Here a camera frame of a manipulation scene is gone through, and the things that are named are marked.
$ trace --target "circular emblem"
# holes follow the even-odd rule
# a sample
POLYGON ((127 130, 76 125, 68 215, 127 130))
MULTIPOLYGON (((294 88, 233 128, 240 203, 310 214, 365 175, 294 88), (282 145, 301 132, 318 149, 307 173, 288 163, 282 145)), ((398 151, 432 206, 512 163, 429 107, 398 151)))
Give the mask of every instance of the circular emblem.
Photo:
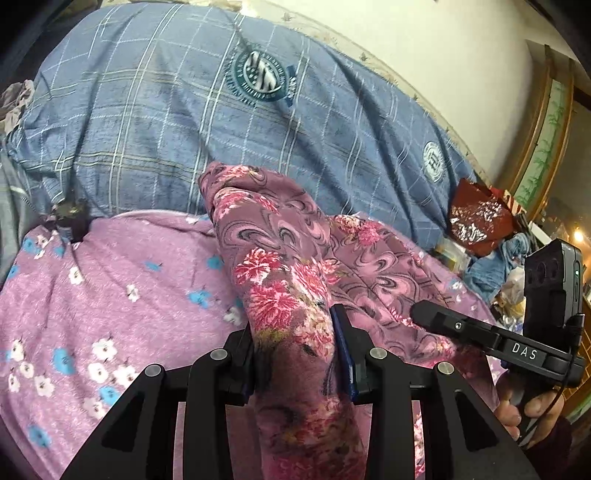
POLYGON ((288 95, 290 82, 279 61, 260 50, 237 51, 226 69, 232 92, 247 103, 276 102, 288 95))
POLYGON ((441 153, 441 148, 435 142, 429 142, 425 145, 423 149, 423 163, 431 181, 436 182, 441 180, 445 160, 443 153, 441 153))

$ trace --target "gray cloth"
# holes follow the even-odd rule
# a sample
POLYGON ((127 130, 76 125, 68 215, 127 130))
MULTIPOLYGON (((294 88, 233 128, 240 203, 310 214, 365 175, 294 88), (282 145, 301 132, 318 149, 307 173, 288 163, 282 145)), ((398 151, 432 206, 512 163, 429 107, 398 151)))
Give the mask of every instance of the gray cloth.
POLYGON ((529 238, 524 233, 518 233, 466 269, 463 276, 466 287, 490 304, 507 281, 511 270, 522 265, 530 251, 529 238))
POLYGON ((8 135, 21 122, 21 114, 33 100, 35 87, 31 80, 13 83, 0 95, 0 133, 8 135))
POLYGON ((0 288, 29 230, 39 225, 40 217, 31 206, 27 192, 14 165, 0 147, 0 288))

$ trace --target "white flower print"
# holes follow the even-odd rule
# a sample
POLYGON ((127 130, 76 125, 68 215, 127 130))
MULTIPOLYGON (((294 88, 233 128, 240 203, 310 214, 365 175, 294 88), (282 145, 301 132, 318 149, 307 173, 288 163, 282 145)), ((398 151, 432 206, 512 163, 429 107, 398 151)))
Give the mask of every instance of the white flower print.
POLYGON ((127 388, 134 382, 138 374, 135 372, 134 367, 130 365, 120 365, 117 370, 113 372, 113 376, 119 385, 127 388))
POLYGON ((84 277, 82 276, 82 273, 80 273, 78 267, 72 267, 68 276, 70 277, 70 283, 72 285, 80 285, 84 282, 84 277))
POLYGON ((33 378, 33 375, 35 375, 35 369, 33 368, 33 365, 29 362, 21 363, 18 369, 20 370, 22 376, 25 378, 33 378))
POLYGON ((97 420, 102 419, 107 414, 103 402, 98 398, 85 398, 83 408, 88 412, 88 415, 97 420))
POLYGON ((242 313, 238 309, 238 307, 231 307, 228 309, 228 312, 223 316, 223 319, 226 322, 233 323, 237 327, 242 325, 242 313))
POLYGON ((131 300, 132 303, 135 303, 139 300, 139 290, 133 284, 127 285, 126 287, 127 298, 131 300))
POLYGON ((53 395, 53 391, 56 389, 56 386, 51 383, 51 379, 45 377, 43 375, 39 375, 35 377, 35 388, 37 389, 37 394, 40 397, 51 397, 53 395))
POLYGON ((90 379, 97 383, 105 383, 107 378, 109 378, 109 372, 103 364, 90 364, 88 366, 88 373, 90 379))
POLYGON ((47 246, 49 240, 45 238, 43 235, 37 235, 37 245, 42 249, 47 246))
POLYGON ((25 359, 25 346, 22 340, 14 340, 10 349, 10 358, 15 362, 22 362, 25 359))
POLYGON ((111 338, 102 338, 92 344, 92 353, 101 361, 111 361, 117 355, 115 343, 111 338))
POLYGON ((18 381, 18 378, 15 374, 8 375, 8 389, 12 393, 18 393, 21 389, 21 383, 18 381))

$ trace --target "pink floral fabric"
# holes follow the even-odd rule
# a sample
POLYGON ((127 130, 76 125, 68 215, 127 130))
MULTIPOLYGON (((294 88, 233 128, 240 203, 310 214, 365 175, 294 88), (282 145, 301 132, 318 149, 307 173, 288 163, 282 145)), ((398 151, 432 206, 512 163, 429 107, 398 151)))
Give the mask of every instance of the pink floral fabric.
MULTIPOLYGON (((364 476, 371 408, 354 407, 337 388, 333 303, 343 303, 354 326, 405 362, 453 362, 496 406, 485 357, 410 318, 410 307, 429 299, 491 321, 486 305, 408 239, 360 216, 327 216, 292 180, 268 170, 212 163, 200 188, 255 340, 266 478, 364 476)), ((415 415, 418 476, 424 472, 418 408, 415 415)))

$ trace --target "plastic bag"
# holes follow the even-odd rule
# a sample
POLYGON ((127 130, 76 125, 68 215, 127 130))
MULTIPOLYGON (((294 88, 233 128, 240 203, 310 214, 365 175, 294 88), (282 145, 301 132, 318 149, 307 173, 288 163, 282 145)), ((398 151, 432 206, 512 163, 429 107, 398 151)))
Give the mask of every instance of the plastic bag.
POLYGON ((501 287, 500 294, 509 305, 520 305, 525 297, 523 291, 525 288, 525 268, 522 266, 515 267, 509 273, 507 281, 501 287))

